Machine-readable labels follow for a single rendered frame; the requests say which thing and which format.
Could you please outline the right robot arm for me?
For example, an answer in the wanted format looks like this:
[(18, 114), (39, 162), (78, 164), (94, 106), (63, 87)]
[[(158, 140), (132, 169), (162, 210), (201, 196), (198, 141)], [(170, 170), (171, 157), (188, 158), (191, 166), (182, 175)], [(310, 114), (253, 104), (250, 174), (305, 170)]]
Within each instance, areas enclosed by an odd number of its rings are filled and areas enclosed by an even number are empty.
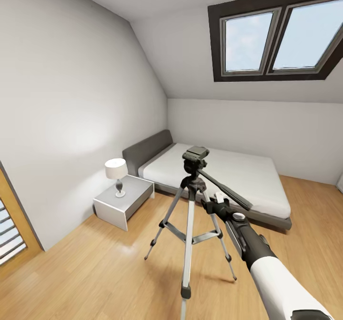
[(246, 219), (231, 209), (227, 194), (216, 192), (201, 200), (207, 214), (217, 214), (250, 271), (270, 320), (334, 320), (330, 313), (294, 278)]

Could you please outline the camera tripod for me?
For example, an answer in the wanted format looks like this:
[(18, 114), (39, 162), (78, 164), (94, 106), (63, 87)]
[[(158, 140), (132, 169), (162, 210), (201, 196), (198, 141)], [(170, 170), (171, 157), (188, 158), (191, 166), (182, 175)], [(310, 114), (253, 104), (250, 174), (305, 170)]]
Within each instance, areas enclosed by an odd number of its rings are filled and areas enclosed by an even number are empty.
[[(158, 239), (160, 233), (164, 228), (167, 228), (170, 230), (174, 235), (176, 235), (179, 239), (181, 239), (185, 243), (185, 254), (184, 254), (184, 267), (183, 267), (183, 273), (182, 273), (182, 284), (181, 284), (181, 296), (182, 296), (182, 310), (181, 310), (181, 320), (185, 320), (186, 316), (186, 304), (187, 299), (191, 298), (191, 287), (190, 285), (190, 269), (191, 269), (191, 258), (192, 258), (192, 245), (195, 245), (197, 243), (200, 243), (202, 241), (211, 239), (213, 237), (218, 237), (221, 241), (221, 244), (223, 246), (225, 257), (229, 263), (229, 266), (231, 268), (233, 278), (237, 280), (237, 277), (235, 277), (231, 261), (232, 257), (228, 254), (227, 249), (225, 247), (224, 241), (223, 241), (223, 232), (219, 228), (215, 213), (210, 214), (213, 224), (215, 226), (215, 230), (211, 230), (209, 232), (192, 236), (193, 234), (193, 222), (194, 222), (194, 211), (195, 211), (195, 201), (196, 201), (196, 193), (198, 190), (200, 190), (200, 193), (203, 194), (205, 202), (210, 201), (210, 197), (208, 196), (208, 192), (206, 189), (205, 181), (202, 178), (199, 178), (199, 174), (210, 180), (213, 184), (218, 186), (218, 188), (227, 194), (229, 198), (237, 202), (240, 206), (242, 206), (244, 209), (249, 211), (252, 207), (252, 203), (250, 203), (247, 199), (237, 194), (235, 191), (230, 189), (224, 184), (221, 184), (211, 176), (209, 176), (207, 173), (205, 173), (202, 169), (205, 168), (207, 165), (207, 162), (204, 160), (205, 157), (208, 156), (210, 153), (210, 150), (206, 149), (205, 147), (199, 147), (199, 146), (193, 146), (190, 149), (186, 150), (185, 153), (183, 153), (182, 158), (184, 159), (184, 169), (187, 173), (191, 174), (191, 176), (187, 176), (184, 178), (180, 184), (180, 187), (177, 191), (177, 194), (175, 195), (165, 218), (159, 223), (159, 231), (155, 237), (150, 243), (150, 250), (145, 257), (145, 260), (147, 260), (149, 253), (151, 252), (153, 246), (156, 244), (156, 240)], [(187, 229), (186, 234), (184, 234), (182, 231), (180, 231), (178, 228), (176, 228), (174, 225), (172, 225), (170, 222), (168, 222), (168, 219), (170, 215), (172, 214), (172, 211), (174, 207), (176, 206), (180, 196), (182, 195), (185, 187), (188, 188), (188, 194), (189, 194), (189, 206), (188, 206), (188, 216), (187, 216)]]

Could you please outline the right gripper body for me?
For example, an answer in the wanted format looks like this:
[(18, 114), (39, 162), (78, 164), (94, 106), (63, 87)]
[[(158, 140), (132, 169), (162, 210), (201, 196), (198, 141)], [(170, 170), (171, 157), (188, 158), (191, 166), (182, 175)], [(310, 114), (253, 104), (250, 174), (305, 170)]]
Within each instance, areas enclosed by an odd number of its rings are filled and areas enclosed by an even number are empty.
[(224, 202), (222, 203), (217, 203), (215, 201), (209, 201), (207, 203), (205, 203), (206, 205), (206, 212), (207, 214), (217, 214), (218, 216), (220, 216), (220, 212), (224, 207), (229, 207), (229, 199), (228, 198), (224, 198)]

